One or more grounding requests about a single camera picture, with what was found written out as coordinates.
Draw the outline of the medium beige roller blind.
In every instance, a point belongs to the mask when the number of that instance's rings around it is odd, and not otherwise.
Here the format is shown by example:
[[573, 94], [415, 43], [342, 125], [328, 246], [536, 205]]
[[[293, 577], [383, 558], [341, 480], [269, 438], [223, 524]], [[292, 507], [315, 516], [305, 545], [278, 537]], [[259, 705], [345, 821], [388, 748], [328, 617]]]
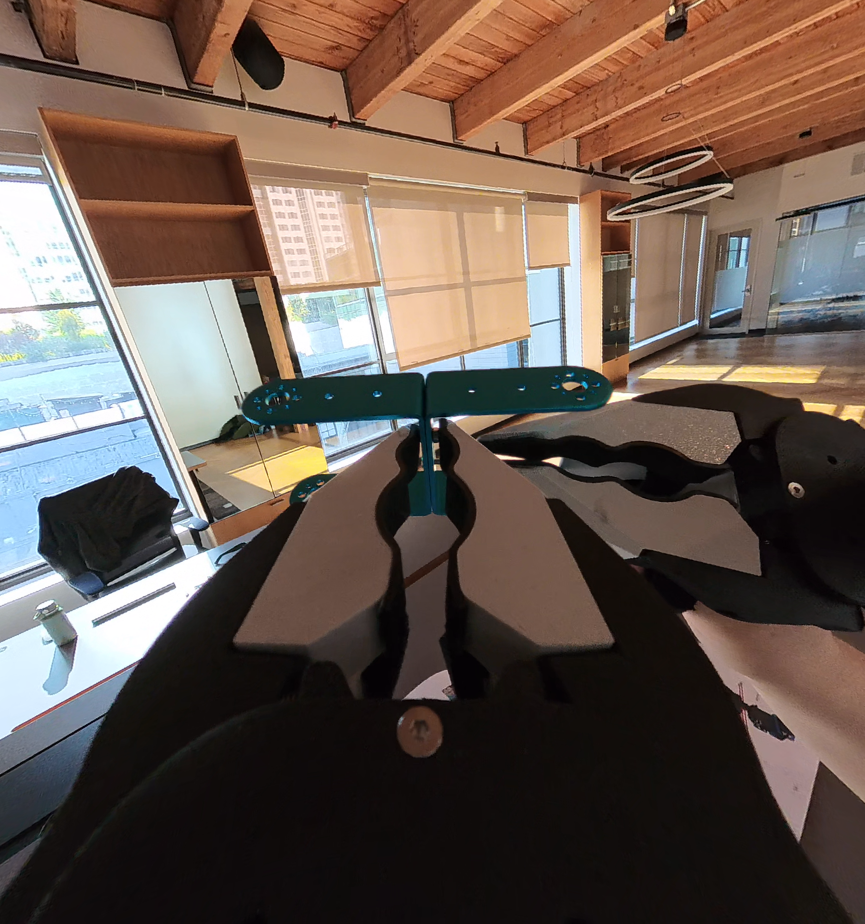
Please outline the medium beige roller blind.
[[380, 284], [366, 181], [253, 176], [250, 186], [283, 294]]

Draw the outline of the black jacket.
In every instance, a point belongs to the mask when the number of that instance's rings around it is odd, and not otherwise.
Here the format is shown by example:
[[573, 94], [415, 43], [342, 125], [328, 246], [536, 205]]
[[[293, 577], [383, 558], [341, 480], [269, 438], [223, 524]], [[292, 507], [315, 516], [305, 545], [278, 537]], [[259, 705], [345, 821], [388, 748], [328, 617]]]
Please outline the black jacket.
[[178, 505], [148, 472], [119, 468], [39, 501], [38, 553], [66, 578], [114, 571], [154, 529], [171, 533]]

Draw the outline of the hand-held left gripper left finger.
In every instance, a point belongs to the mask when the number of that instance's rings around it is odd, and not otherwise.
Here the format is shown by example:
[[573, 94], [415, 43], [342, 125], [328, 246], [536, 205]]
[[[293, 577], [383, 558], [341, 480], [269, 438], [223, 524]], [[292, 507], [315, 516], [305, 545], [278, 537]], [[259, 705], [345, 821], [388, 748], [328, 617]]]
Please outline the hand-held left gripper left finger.
[[334, 663], [357, 696], [391, 698], [408, 637], [395, 534], [412, 478], [404, 427], [312, 494], [234, 645]]

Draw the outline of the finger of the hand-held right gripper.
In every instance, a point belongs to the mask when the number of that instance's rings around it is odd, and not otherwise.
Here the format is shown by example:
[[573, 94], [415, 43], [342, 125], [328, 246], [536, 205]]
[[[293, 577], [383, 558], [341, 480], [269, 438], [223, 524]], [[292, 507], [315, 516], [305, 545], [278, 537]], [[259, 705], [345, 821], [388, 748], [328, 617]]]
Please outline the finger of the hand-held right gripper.
[[613, 403], [519, 423], [480, 440], [497, 455], [554, 460], [588, 478], [698, 480], [725, 468], [741, 434], [726, 411]]
[[623, 557], [649, 550], [762, 573], [759, 539], [726, 500], [697, 494], [676, 502], [648, 500], [617, 481], [575, 479], [547, 465], [527, 466], [527, 478], [547, 498], [565, 503]]

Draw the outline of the black ceiling speaker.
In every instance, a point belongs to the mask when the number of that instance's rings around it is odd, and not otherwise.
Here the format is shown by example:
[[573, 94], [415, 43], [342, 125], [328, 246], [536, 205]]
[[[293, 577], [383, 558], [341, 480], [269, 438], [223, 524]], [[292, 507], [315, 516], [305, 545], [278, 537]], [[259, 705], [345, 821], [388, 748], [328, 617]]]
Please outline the black ceiling speaker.
[[262, 90], [275, 90], [285, 76], [285, 61], [268, 35], [247, 17], [232, 42], [232, 54], [254, 84]]

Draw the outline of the person's right forearm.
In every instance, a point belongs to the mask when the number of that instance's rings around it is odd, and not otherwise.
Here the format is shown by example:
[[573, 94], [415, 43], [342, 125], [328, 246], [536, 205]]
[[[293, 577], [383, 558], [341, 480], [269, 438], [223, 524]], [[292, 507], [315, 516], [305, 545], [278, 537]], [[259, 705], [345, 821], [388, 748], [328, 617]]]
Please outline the person's right forearm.
[[865, 803], [865, 653], [823, 629], [745, 623], [700, 603], [683, 616]]

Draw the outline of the dark grey desk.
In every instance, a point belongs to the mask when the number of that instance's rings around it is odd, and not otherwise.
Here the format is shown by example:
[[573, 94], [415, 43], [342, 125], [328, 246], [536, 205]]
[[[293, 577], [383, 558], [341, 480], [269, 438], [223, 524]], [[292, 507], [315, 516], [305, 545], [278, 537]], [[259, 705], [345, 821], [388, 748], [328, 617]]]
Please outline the dark grey desk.
[[[134, 669], [2, 726], [0, 779], [28, 789], [19, 791], [26, 802], [17, 814], [0, 816], [13, 822], [0, 828], [0, 847], [63, 799]], [[818, 770], [801, 845], [854, 921], [865, 922], [865, 805], [824, 768]]]

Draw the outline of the black ceiling pipe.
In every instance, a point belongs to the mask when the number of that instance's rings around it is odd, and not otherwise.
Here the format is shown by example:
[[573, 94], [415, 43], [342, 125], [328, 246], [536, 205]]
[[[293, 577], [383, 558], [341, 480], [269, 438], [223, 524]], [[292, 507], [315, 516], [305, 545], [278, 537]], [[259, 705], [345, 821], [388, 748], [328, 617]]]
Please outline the black ceiling pipe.
[[350, 130], [362, 134], [390, 138], [400, 141], [410, 141], [415, 143], [422, 143], [432, 146], [438, 146], [440, 148], [455, 150], [467, 154], [479, 154], [490, 157], [499, 157], [503, 160], [518, 161], [521, 164], [529, 164], [540, 167], [548, 167], [552, 169], [562, 169], [569, 172], [573, 172], [579, 175], [584, 175], [590, 178], [595, 179], [606, 179], [614, 182], [626, 182], [627, 177], [622, 175], [613, 175], [610, 173], [595, 171], [592, 167], [583, 168], [583, 167], [572, 167], [572, 166], [563, 166], [554, 164], [552, 162], [544, 161], [538, 158], [532, 158], [529, 156], [514, 155], [508, 153], [497, 152], [496, 150], [484, 150], [483, 148], [478, 148], [474, 146], [468, 146], [466, 144], [457, 142], [457, 141], [440, 141], [431, 138], [426, 138], [419, 135], [403, 133], [400, 131], [394, 131], [384, 128], [373, 128], [366, 124], [359, 123], [357, 121], [340, 121], [336, 116], [321, 116], [305, 112], [300, 112], [297, 110], [289, 110], [281, 107], [275, 107], [270, 105], [265, 105], [262, 103], [249, 103], [242, 102], [241, 100], [224, 97], [217, 94], [210, 94], [200, 90], [190, 90], [190, 89], [180, 89], [177, 87], [167, 86], [165, 84], [155, 83], [152, 81], [142, 80], [134, 77], [122, 77], [117, 75], [112, 75], [104, 72], [93, 71], [89, 69], [84, 69], [77, 65], [67, 65], [59, 64], [56, 62], [50, 62], [46, 60], [36, 60], [30, 59], [10, 53], [0, 52], [0, 67], [10, 68], [13, 70], [34, 73], [37, 75], [45, 75], [51, 77], [59, 77], [70, 80], [76, 80], [79, 82], [85, 82], [89, 84], [94, 84], [98, 86], [111, 87], [121, 90], [133, 91], [136, 93], [142, 93], [144, 95], [149, 95], [154, 98], [161, 98], [166, 100], [181, 100], [187, 102], [194, 102], [205, 104], [209, 106], [217, 106], [219, 108], [230, 109], [233, 111], [243, 111], [248, 113], [253, 113], [263, 116], [271, 116], [276, 118], [288, 119], [291, 121], [300, 122], [303, 124], [320, 126], [322, 128], [328, 129], [344, 129]]

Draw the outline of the long beige roller blind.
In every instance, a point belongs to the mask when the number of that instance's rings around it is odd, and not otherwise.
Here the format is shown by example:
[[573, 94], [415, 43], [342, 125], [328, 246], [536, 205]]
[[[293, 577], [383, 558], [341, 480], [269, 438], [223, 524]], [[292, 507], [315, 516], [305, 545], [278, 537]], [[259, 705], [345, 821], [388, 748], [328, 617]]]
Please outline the long beige roller blind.
[[371, 179], [368, 202], [401, 371], [529, 337], [522, 195]]

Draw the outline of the white side desk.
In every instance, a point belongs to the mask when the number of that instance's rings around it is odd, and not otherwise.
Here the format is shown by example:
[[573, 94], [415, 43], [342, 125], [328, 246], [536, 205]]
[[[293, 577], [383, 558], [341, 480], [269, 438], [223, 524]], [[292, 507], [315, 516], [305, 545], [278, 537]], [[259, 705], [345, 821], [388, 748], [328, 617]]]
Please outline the white side desk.
[[[59, 649], [43, 628], [0, 642], [0, 740], [137, 663], [189, 598], [253, 538], [195, 555], [74, 609], [75, 644]], [[171, 582], [176, 590], [97, 627], [91, 620]]]

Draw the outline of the glass door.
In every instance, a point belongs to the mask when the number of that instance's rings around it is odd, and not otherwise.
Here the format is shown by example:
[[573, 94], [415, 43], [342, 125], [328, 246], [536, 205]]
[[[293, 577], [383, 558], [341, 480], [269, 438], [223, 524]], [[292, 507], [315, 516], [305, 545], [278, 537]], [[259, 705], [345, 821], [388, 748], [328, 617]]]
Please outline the glass door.
[[745, 336], [753, 307], [762, 220], [708, 233], [702, 332], [708, 338]]

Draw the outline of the short beige roller blind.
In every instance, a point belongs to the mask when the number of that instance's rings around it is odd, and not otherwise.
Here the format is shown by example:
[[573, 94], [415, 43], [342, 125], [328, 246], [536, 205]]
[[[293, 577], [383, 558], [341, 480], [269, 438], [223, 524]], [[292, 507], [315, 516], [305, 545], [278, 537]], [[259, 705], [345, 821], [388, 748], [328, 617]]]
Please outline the short beige roller blind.
[[563, 196], [527, 193], [527, 268], [537, 271], [570, 265], [569, 206], [576, 202]]

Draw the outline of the narrow wooden wall shelf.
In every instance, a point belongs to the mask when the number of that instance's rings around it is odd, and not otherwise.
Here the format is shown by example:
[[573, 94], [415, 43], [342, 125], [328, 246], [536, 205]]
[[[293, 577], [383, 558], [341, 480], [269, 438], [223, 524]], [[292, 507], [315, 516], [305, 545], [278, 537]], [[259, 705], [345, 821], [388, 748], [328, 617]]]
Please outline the narrow wooden wall shelf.
[[593, 191], [578, 204], [583, 364], [613, 384], [629, 371], [634, 268], [632, 225], [609, 214], [631, 197]]

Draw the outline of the wide wooden wall shelf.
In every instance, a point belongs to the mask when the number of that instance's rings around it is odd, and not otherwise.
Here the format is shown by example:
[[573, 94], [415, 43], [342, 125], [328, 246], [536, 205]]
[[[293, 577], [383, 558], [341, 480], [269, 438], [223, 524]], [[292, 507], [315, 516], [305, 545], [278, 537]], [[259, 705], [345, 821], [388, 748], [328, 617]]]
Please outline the wide wooden wall shelf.
[[272, 275], [235, 136], [39, 114], [113, 286]]

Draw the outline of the black office chair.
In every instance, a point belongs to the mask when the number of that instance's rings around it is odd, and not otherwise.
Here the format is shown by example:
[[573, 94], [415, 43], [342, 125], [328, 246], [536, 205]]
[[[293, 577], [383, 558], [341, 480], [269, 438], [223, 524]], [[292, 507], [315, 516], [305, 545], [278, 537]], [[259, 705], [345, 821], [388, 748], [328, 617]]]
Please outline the black office chair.
[[156, 528], [139, 539], [123, 564], [114, 571], [101, 574], [86, 572], [77, 577], [64, 577], [54, 568], [53, 570], [81, 596], [92, 600], [111, 590], [114, 584], [129, 581], [134, 572], [149, 567], [159, 558], [164, 561], [184, 558], [184, 548], [173, 525], [171, 533], [167, 536], [163, 535], [161, 528]]

